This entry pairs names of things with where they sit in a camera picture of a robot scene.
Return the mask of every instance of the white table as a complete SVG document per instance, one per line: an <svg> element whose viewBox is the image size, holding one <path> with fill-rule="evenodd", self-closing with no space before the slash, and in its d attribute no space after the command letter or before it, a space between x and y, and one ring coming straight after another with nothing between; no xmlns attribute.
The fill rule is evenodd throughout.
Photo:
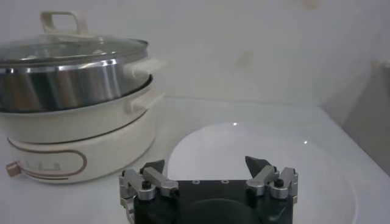
<svg viewBox="0 0 390 224"><path fill-rule="evenodd" d="M357 223L389 223L390 177L316 107L167 97L158 104L155 142L130 166L140 168L148 161L168 159L186 135L223 122L262 122L315 142L350 176L358 198ZM3 132L0 146L0 164L5 167L11 157ZM9 178L3 168L0 190L0 223L127 223L119 205L117 173L83 183L53 185L24 176Z"/></svg>

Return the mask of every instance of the metal bracket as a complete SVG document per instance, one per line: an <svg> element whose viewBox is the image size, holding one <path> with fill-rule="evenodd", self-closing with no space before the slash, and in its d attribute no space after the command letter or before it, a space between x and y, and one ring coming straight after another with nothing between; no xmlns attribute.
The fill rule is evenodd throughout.
<svg viewBox="0 0 390 224"><path fill-rule="evenodd" d="M285 199L292 196L294 204L298 202L298 173L293 168L286 167L278 179L270 184L271 196L278 199Z"/></svg>
<svg viewBox="0 0 390 224"><path fill-rule="evenodd" d="M161 190L162 196L170 198L179 196L179 182L164 177L153 167L144 168L143 177L156 185Z"/></svg>
<svg viewBox="0 0 390 224"><path fill-rule="evenodd" d="M248 187L254 190L256 196L262 196L266 185L274 181L279 172L273 166L265 166L254 178L247 180Z"/></svg>
<svg viewBox="0 0 390 224"><path fill-rule="evenodd" d="M142 201L148 201L155 197L156 187L150 184L135 170L125 170L119 178L121 198L137 196Z"/></svg>

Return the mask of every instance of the white plate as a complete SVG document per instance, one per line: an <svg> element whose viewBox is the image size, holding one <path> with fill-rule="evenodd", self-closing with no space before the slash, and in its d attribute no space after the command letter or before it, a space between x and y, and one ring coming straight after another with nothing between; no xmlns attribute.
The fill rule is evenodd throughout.
<svg viewBox="0 0 390 224"><path fill-rule="evenodd" d="M299 190L294 223L355 223L355 190L338 163L309 139L268 125L229 123L195 131L174 149L168 162L168 177L249 179L245 156L266 159L278 170L297 170Z"/></svg>

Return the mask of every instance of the glass lid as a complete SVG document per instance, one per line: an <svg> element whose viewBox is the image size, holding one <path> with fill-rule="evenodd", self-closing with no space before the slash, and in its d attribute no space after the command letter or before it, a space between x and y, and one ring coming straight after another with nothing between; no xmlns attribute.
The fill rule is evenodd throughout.
<svg viewBox="0 0 390 224"><path fill-rule="evenodd" d="M0 63L28 62L106 54L136 53L145 50L146 41L111 36L67 37L40 35L25 40L0 44Z"/></svg>
<svg viewBox="0 0 390 224"><path fill-rule="evenodd" d="M72 16L76 30L56 28L54 15ZM86 59L100 55L112 57L112 54L135 54L147 47L147 42L142 40L88 33L85 18L78 12L42 12L41 23L43 35L0 44L0 65Z"/></svg>

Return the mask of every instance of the cream cooker base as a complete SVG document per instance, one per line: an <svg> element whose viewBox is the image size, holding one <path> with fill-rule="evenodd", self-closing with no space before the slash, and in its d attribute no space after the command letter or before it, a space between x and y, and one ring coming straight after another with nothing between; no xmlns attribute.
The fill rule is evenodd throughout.
<svg viewBox="0 0 390 224"><path fill-rule="evenodd" d="M29 144L9 139L15 166L48 183L73 183L114 172L136 160L155 138L154 108L119 130L60 144Z"/></svg>

